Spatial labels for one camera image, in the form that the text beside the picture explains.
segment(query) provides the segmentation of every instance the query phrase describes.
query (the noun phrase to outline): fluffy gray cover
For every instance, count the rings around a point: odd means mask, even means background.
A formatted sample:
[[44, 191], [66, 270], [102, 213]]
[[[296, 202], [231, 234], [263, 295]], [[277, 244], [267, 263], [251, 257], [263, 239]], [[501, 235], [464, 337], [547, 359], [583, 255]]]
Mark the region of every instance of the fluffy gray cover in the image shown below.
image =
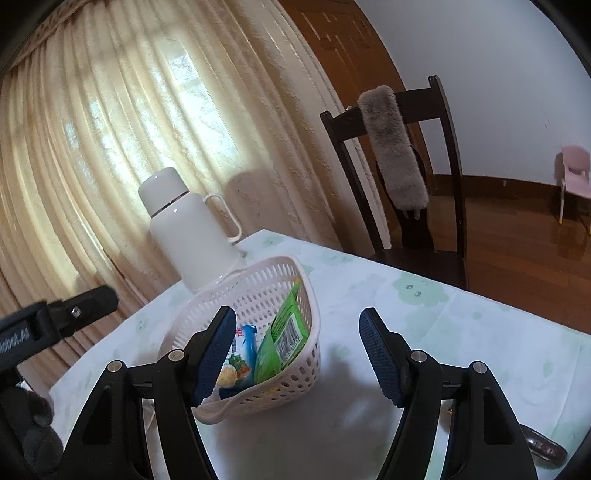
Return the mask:
[[429, 196], [398, 110], [387, 85], [363, 92], [358, 100], [363, 123], [378, 159], [386, 191], [399, 210], [421, 210]]

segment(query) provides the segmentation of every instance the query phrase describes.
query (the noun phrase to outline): blue gripper pad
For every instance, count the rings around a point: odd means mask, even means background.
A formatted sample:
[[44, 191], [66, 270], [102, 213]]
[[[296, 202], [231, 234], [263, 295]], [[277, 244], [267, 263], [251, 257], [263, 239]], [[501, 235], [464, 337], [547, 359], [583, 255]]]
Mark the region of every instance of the blue gripper pad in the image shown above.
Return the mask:
[[[204, 347], [201, 360], [197, 366], [195, 388], [191, 392], [191, 404], [198, 407], [204, 398], [213, 392], [217, 378], [226, 360], [232, 341], [236, 335], [236, 313], [228, 307], [222, 307], [217, 315], [223, 314], [217, 330], [211, 336], [211, 340]], [[209, 328], [215, 328], [217, 318], [212, 320]]]
[[375, 323], [376, 320], [381, 322], [382, 330], [385, 330], [386, 334], [390, 335], [375, 309], [365, 309], [361, 312], [359, 316], [359, 334], [384, 396], [399, 406], [403, 397], [400, 388], [399, 369], [386, 346], [385, 339], [382, 336], [383, 333], [380, 333]]

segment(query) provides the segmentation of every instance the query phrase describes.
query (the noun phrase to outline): white wall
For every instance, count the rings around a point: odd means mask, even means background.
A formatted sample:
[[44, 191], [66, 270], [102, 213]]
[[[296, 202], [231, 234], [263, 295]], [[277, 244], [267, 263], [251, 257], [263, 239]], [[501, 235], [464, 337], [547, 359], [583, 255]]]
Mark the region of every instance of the white wall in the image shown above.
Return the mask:
[[[529, 0], [356, 0], [407, 89], [439, 75], [465, 175], [555, 184], [562, 145], [591, 151], [591, 79]], [[449, 173], [438, 121], [421, 125]]]

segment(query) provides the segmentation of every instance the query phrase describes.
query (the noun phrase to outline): curtain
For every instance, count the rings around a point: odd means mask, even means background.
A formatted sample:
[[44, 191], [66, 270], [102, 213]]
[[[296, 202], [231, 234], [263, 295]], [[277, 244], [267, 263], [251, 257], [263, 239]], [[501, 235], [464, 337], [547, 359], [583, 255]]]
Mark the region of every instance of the curtain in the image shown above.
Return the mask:
[[178, 280], [137, 195], [157, 170], [174, 166], [192, 190], [223, 194], [246, 235], [367, 243], [336, 211], [351, 195], [334, 188], [330, 142], [238, 4], [86, 3], [2, 83], [2, 313], [105, 283], [119, 295], [118, 312], [21, 366], [37, 391]]
[[[322, 167], [315, 169], [315, 173], [328, 192], [329, 205], [335, 216], [335, 230], [343, 249], [369, 257], [374, 249], [365, 222], [334, 148], [330, 141], [326, 141], [328, 137], [320, 120], [320, 113], [325, 110], [330, 110], [333, 116], [343, 113], [343, 103], [316, 55], [278, 0], [242, 0], [238, 4], [242, 15], [248, 19], [246, 21], [256, 23], [254, 30], [264, 33], [256, 36], [266, 45], [264, 53], [259, 56], [275, 58], [276, 69], [284, 72], [286, 83], [293, 85], [295, 97], [303, 106], [302, 114], [307, 117], [305, 129], [319, 132], [318, 147], [322, 156], [314, 159], [314, 162]], [[354, 138], [345, 142], [345, 147], [349, 150], [374, 215], [382, 244], [385, 249], [389, 249], [392, 244], [388, 222], [361, 144]]]
[[76, 10], [82, 7], [82, 5], [90, 1], [92, 0], [61, 0], [61, 3], [53, 10], [53, 12], [51, 12], [43, 23], [29, 36], [22, 49], [18, 52], [13, 66], [18, 65], [21, 60], [27, 58], [33, 50], [55, 32], [61, 23], [70, 18]]

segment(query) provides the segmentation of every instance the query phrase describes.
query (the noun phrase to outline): gray fabric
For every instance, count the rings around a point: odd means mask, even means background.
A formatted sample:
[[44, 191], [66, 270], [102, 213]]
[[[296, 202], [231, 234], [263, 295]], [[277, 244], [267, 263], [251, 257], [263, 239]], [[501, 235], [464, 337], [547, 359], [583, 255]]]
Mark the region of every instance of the gray fabric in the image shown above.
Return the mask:
[[384, 178], [386, 191], [399, 210], [421, 210], [429, 196], [398, 110], [387, 85], [363, 92], [358, 100], [363, 123]]
[[64, 450], [50, 426], [53, 412], [49, 403], [34, 392], [9, 387], [0, 393], [0, 407], [21, 442], [25, 461], [33, 472], [46, 478], [59, 466]]

